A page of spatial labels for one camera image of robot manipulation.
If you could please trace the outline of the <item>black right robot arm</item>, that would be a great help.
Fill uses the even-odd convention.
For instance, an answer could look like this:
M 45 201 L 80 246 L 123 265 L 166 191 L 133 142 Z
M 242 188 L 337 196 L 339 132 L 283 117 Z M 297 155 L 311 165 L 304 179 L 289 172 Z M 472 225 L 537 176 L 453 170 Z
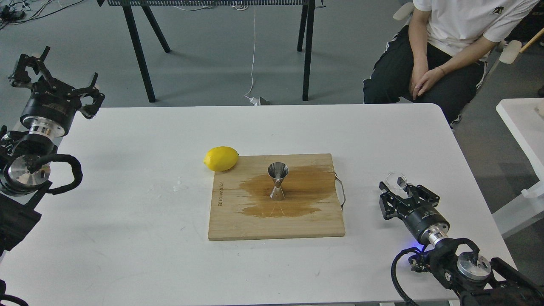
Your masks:
M 422 185 L 399 186 L 407 194 L 402 198 L 385 182 L 380 182 L 380 208 L 384 219 L 399 218 L 416 241 L 423 246 L 402 250 L 393 260 L 393 286 L 408 306 L 416 303 L 400 286 L 398 260 L 411 253 L 409 264 L 414 272 L 429 272 L 441 285 L 452 290 L 462 306 L 542 306 L 543 291 L 530 279 L 500 258 L 487 260 L 468 238 L 449 238 L 449 223 L 437 211 L 439 196 Z

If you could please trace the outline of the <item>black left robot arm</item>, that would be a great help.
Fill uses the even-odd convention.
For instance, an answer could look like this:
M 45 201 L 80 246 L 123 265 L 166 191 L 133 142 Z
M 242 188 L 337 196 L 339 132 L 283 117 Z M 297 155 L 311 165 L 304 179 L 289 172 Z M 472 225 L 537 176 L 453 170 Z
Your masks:
M 75 88 L 54 78 L 45 66 L 50 48 L 41 56 L 22 54 L 8 78 L 13 87 L 31 91 L 20 116 L 25 131 L 1 128 L 0 250 L 11 251 L 41 219 L 35 207 L 45 194 L 62 194 L 83 180 L 82 166 L 72 155 L 58 153 L 54 138 L 68 134 L 76 112 L 92 119 L 105 95 L 96 87 L 98 74 L 89 86 Z M 73 182 L 52 188 L 52 162 L 67 163 Z

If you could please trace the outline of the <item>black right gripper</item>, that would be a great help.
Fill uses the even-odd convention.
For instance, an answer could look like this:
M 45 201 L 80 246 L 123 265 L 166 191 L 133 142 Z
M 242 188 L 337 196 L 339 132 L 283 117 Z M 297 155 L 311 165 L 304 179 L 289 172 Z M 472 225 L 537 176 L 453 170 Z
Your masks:
M 435 209 L 440 197 L 422 185 L 408 184 L 404 191 L 410 199 L 393 193 L 385 184 L 379 182 L 381 190 L 379 205 L 384 220 L 400 218 L 411 235 L 421 245 L 433 245 L 447 237 L 450 224 Z

